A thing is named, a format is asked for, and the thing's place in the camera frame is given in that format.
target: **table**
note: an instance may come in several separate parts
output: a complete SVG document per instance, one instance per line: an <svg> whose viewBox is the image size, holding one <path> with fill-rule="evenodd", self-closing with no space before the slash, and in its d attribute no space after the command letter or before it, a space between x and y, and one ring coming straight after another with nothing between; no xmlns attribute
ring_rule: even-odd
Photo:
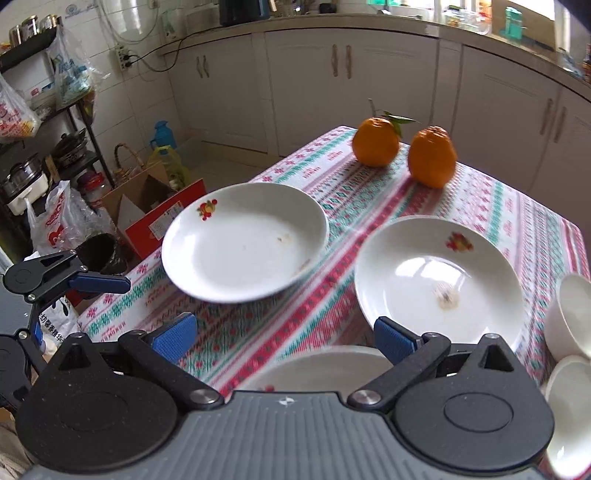
<svg viewBox="0 0 591 480"><path fill-rule="evenodd" d="M529 318L517 354L534 380L543 382L554 366L544 343L543 318L556 281L569 272L589 278L579 229L461 164L443 190L417 184L406 168L407 145L389 167L364 167L351 150L354 134L352 128L335 128L252 180L304 190L326 212L329 247L308 279L260 301L209 304L171 284L157 250L129 274L129 293L105 294L80 316L82 330L93 341L109 341L128 330L153 330L181 312L195 312L199 338L180 365L228 395L269 361L326 345L371 342L353 285L360 246L393 218L436 215L481 233L513 265Z"/></svg>

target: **orange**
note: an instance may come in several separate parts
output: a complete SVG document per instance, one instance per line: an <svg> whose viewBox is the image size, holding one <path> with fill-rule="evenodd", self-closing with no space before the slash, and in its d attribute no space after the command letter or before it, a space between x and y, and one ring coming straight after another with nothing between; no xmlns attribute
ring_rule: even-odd
<svg viewBox="0 0 591 480"><path fill-rule="evenodd" d="M398 154L400 139L385 118L368 118L353 137L353 153L368 167L385 167Z"/></svg>
<svg viewBox="0 0 591 480"><path fill-rule="evenodd" d="M408 150L408 170L412 177L432 189L442 189L456 172L457 154L447 132L428 127L413 138Z"/></svg>

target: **white cabinet door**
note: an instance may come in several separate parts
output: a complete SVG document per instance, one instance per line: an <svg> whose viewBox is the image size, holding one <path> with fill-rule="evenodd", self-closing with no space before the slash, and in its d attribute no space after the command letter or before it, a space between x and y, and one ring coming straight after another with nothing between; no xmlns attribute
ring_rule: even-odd
<svg viewBox="0 0 591 480"><path fill-rule="evenodd" d="M252 37L228 38L206 47L202 70L210 84L217 123L213 141L266 152Z"/></svg>
<svg viewBox="0 0 591 480"><path fill-rule="evenodd" d="M211 141L217 131L213 117L212 83L207 81L203 68L197 68L206 54L206 46L182 50L177 64L169 71L178 117L188 128L199 129L203 139Z"/></svg>
<svg viewBox="0 0 591 480"><path fill-rule="evenodd" d="M345 124L358 126L375 107L418 123L402 126L403 140L429 125L437 69L437 40L373 30L344 30L350 109Z"/></svg>
<svg viewBox="0 0 591 480"><path fill-rule="evenodd" d="M337 28L265 34L280 155L343 125L348 99L341 39Z"/></svg>
<svg viewBox="0 0 591 480"><path fill-rule="evenodd" d="M459 160L527 193L560 88L516 63L465 47L452 132Z"/></svg>
<svg viewBox="0 0 591 480"><path fill-rule="evenodd" d="M530 196L577 225L591 245L591 103L563 89Z"/></svg>

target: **silver bolt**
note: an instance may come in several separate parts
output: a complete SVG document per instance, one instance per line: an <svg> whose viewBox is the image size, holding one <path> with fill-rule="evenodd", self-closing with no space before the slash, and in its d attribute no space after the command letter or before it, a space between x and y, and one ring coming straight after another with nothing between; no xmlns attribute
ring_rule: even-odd
<svg viewBox="0 0 591 480"><path fill-rule="evenodd" d="M209 390L207 388L200 388L199 390L193 390L189 394L189 398L194 403L199 403L201 405L209 405L217 401L220 397L219 393L213 390Z"/></svg>
<svg viewBox="0 0 591 480"><path fill-rule="evenodd" d="M362 405L375 405L382 400L382 396L373 390L357 390L351 394L351 398Z"/></svg>

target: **blue pitcher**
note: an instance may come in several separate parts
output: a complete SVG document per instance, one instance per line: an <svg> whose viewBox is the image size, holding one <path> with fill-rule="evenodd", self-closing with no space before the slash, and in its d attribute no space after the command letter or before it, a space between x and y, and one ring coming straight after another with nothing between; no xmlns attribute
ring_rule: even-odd
<svg viewBox="0 0 591 480"><path fill-rule="evenodd" d="M165 147L166 145L177 148L177 143L174 141L173 131L166 126L167 123L166 120L161 120L154 125L156 133L154 138L150 140L150 147L152 147L152 150L155 150L157 147Z"/></svg>

